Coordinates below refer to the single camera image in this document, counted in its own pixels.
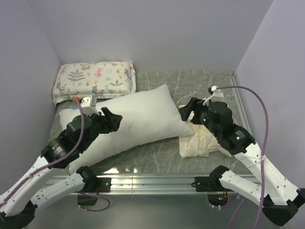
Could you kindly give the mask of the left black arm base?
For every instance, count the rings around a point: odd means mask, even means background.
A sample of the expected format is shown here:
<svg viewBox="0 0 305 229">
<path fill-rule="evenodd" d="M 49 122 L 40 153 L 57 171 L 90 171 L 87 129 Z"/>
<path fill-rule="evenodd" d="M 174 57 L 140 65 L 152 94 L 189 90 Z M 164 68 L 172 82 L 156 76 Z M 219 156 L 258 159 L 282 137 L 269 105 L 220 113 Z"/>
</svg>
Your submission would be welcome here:
<svg viewBox="0 0 305 229">
<path fill-rule="evenodd" d="M 99 177 L 93 184 L 85 184 L 81 191 L 77 191 L 77 204 L 85 210 L 97 210 L 108 208 L 110 201 L 103 194 L 110 192 L 112 179 L 110 177 Z"/>
</svg>

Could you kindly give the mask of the white pillow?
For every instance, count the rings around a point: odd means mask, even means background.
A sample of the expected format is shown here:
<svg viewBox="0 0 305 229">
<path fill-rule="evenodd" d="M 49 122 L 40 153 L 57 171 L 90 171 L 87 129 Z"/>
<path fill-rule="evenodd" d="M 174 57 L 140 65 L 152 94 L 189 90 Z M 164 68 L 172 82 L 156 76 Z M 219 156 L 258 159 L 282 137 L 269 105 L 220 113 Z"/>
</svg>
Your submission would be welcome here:
<svg viewBox="0 0 305 229">
<path fill-rule="evenodd" d="M 193 134 L 189 125 L 182 121 L 166 84 L 96 104 L 97 109 L 103 107 L 122 116 L 120 127 L 116 132 L 100 134 L 69 164 L 70 174 L 81 166 L 92 166 L 135 146 Z"/>
</svg>

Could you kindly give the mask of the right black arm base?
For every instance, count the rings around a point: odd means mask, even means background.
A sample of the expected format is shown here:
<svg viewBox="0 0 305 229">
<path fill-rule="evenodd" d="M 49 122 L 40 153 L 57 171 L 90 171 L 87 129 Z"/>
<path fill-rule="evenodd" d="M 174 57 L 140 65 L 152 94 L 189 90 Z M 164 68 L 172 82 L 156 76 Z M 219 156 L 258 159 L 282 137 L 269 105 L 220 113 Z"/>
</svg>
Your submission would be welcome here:
<svg viewBox="0 0 305 229">
<path fill-rule="evenodd" d="M 229 194 L 233 194 L 233 192 L 222 187 L 219 181 L 211 177 L 195 177 L 191 186 L 195 188 L 196 192 L 204 192 L 207 194 L 208 204 L 212 208 L 222 209 L 228 207 L 239 198 L 239 194 L 237 193 L 229 197 Z"/>
</svg>

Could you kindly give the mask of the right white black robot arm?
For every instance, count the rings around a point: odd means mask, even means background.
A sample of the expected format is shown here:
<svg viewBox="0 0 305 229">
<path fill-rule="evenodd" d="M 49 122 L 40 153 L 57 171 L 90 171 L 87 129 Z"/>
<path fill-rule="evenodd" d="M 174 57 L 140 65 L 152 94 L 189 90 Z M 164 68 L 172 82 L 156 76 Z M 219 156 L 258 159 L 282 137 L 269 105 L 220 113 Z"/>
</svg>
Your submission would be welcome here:
<svg viewBox="0 0 305 229">
<path fill-rule="evenodd" d="M 261 206 L 262 212 L 272 223 L 285 225 L 305 203 L 305 190 L 292 184 L 262 154 L 252 135 L 233 122 L 232 111 L 226 103 L 204 102 L 191 98 L 187 105 L 178 110 L 182 120 L 187 121 L 193 114 L 191 123 L 204 125 L 219 145 L 245 165 L 260 182 L 259 185 L 252 183 L 229 168 L 218 166 L 209 175 L 212 189 L 235 191 Z"/>
</svg>

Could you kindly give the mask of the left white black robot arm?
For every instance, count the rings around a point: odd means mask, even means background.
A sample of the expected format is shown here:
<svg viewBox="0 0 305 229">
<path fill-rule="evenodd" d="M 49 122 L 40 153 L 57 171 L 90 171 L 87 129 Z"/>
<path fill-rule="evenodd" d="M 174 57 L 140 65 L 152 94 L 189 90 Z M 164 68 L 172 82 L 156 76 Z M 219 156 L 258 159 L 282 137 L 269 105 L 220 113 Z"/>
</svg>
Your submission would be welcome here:
<svg viewBox="0 0 305 229">
<path fill-rule="evenodd" d="M 96 191 L 99 181 L 88 166 L 48 188 L 42 186 L 57 172 L 79 158 L 100 134 L 116 132 L 122 116 L 103 107 L 95 114 L 81 113 L 42 150 L 26 174 L 0 197 L 0 227 L 22 229 L 39 210 L 74 192 Z"/>
</svg>

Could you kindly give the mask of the cream pillowcase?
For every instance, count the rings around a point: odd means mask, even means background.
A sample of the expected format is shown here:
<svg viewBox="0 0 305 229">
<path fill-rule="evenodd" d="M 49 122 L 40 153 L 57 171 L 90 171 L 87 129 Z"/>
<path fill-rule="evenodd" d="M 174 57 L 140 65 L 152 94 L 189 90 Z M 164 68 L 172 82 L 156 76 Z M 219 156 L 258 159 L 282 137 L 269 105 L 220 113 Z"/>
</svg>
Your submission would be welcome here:
<svg viewBox="0 0 305 229">
<path fill-rule="evenodd" d="M 179 153 L 182 158 L 186 157 L 208 157 L 210 153 L 219 151 L 222 154 L 232 157 L 232 155 L 222 148 L 216 138 L 204 125 L 194 125 L 191 120 L 194 112 L 191 111 L 185 123 L 192 129 L 193 133 L 186 137 L 179 137 Z"/>
</svg>

